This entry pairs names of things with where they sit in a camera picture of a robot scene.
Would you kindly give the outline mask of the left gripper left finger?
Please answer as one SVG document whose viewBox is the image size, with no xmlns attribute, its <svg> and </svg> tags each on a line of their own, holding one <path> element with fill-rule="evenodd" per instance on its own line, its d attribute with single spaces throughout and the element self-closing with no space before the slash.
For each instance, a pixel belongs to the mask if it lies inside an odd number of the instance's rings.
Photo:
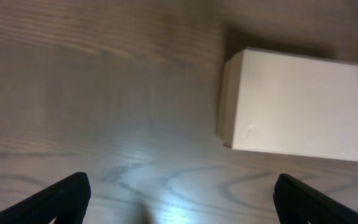
<svg viewBox="0 0 358 224">
<path fill-rule="evenodd" d="M 0 224 L 82 224 L 91 197 L 86 173 L 76 172 L 0 212 Z"/>
</svg>

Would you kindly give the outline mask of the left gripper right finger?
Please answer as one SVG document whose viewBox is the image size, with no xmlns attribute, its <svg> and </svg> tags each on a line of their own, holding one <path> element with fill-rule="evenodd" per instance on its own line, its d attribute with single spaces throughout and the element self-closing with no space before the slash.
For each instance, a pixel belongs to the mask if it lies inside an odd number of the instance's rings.
<svg viewBox="0 0 358 224">
<path fill-rule="evenodd" d="M 289 174 L 276 181 L 273 202 L 281 224 L 358 224 L 358 213 Z"/>
</svg>

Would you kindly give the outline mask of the brown cardboard box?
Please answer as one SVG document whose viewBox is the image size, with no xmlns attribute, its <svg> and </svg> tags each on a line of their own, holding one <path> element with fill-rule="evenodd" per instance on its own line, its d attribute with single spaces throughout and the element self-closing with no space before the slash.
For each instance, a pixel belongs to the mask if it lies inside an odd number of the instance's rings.
<svg viewBox="0 0 358 224">
<path fill-rule="evenodd" d="M 358 64 L 244 49 L 224 64 L 216 132 L 235 150 L 358 162 Z"/>
</svg>

